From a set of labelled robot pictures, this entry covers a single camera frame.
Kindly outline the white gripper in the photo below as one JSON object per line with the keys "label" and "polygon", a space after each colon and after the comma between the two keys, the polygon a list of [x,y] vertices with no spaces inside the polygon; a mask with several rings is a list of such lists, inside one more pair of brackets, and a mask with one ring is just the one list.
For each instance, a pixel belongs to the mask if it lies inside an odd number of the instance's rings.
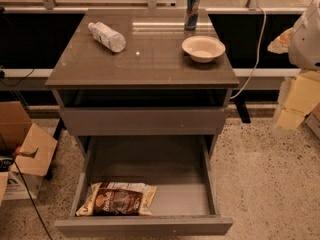
{"label": "white gripper", "polygon": [[[288,52],[292,29],[289,28],[276,37],[267,47],[272,53]],[[279,130],[295,131],[320,103],[320,73],[308,71],[292,80],[285,108],[276,111],[275,127]]]}

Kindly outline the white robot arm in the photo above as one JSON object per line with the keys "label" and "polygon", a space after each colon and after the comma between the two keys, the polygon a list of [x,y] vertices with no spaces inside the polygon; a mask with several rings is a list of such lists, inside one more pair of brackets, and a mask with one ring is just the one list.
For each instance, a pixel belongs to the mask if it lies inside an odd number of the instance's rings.
{"label": "white robot arm", "polygon": [[297,76],[283,81],[274,114],[274,131],[292,133],[320,103],[320,0],[313,0],[267,50],[287,53],[289,62],[301,69]]}

